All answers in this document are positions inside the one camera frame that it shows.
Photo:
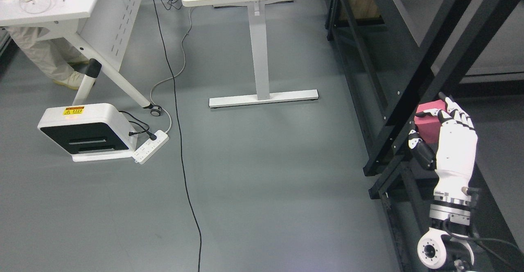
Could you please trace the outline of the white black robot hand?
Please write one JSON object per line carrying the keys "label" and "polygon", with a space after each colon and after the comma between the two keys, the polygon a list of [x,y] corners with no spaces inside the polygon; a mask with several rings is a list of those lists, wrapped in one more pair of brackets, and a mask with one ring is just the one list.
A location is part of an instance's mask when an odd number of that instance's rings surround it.
{"label": "white black robot hand", "polygon": [[437,151],[429,147],[415,123],[410,125],[407,143],[421,167],[434,170],[438,175],[434,189],[436,199],[468,206],[471,196],[467,188],[473,175],[477,132],[470,115],[452,97],[442,92],[438,97],[445,103],[444,109],[431,108],[416,113],[416,117],[436,117],[440,122]]}

